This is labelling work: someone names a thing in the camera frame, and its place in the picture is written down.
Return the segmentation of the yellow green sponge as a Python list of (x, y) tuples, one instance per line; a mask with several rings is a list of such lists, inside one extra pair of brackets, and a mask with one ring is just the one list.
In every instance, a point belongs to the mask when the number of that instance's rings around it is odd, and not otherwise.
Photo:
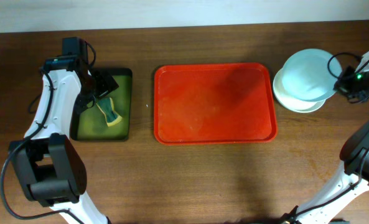
[(112, 98), (102, 98), (96, 105), (103, 113), (108, 127), (114, 126), (123, 120), (123, 117), (115, 111)]

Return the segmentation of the light blue plate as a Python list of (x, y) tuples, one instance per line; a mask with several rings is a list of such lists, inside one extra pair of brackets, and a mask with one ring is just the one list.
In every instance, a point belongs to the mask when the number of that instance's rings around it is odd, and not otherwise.
[(281, 70), (282, 85), (290, 96), (302, 101), (322, 101), (333, 96), (341, 65), (321, 49), (304, 49), (290, 56)]

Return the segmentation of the cream plate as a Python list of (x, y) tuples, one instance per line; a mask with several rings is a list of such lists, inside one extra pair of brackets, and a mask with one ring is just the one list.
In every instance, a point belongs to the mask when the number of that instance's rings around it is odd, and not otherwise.
[(282, 84), (282, 70), (280, 69), (273, 80), (273, 92), (277, 101), (286, 109), (296, 113), (311, 113), (321, 108), (325, 100), (309, 102), (298, 100), (289, 95)]

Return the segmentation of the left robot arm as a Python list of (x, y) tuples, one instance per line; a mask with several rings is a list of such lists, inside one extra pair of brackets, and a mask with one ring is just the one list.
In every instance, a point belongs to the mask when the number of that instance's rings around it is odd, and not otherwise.
[(51, 209), (41, 218), (61, 214), (68, 223), (109, 224), (86, 191), (85, 165), (70, 142), (75, 102), (96, 90), (88, 69), (79, 55), (45, 61), (34, 120), (23, 139), (10, 143), (6, 162), (13, 165), (26, 198)]

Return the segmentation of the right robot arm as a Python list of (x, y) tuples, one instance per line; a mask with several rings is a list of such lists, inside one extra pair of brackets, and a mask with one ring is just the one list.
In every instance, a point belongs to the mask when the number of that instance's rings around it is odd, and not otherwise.
[[(317, 106), (338, 93), (351, 104), (369, 99), (369, 51), (352, 55), (358, 62), (342, 69), (336, 55), (305, 49), (292, 55), (273, 80), (273, 92), (285, 108)], [(369, 120), (347, 139), (335, 175), (308, 202), (285, 213), (280, 223), (330, 223), (351, 201), (369, 191)]]

